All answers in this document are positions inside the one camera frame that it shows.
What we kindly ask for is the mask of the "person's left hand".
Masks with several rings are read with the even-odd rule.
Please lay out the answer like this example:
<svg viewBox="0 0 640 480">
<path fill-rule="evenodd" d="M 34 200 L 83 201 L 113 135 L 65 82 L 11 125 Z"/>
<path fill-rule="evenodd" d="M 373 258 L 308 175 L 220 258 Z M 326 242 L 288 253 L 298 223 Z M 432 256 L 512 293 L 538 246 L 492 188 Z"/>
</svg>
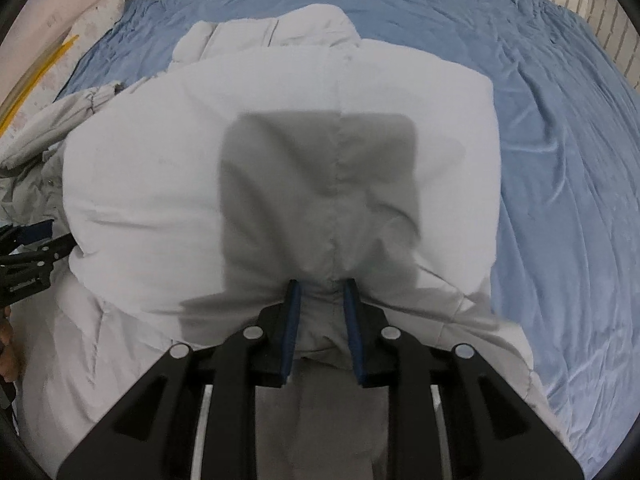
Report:
<svg viewBox="0 0 640 480">
<path fill-rule="evenodd" d="M 20 376 L 20 360 L 18 359 L 12 339 L 14 335 L 13 327 L 10 323 L 11 308 L 1 309 L 1 356 L 0 374 L 6 382 L 15 382 Z"/>
</svg>

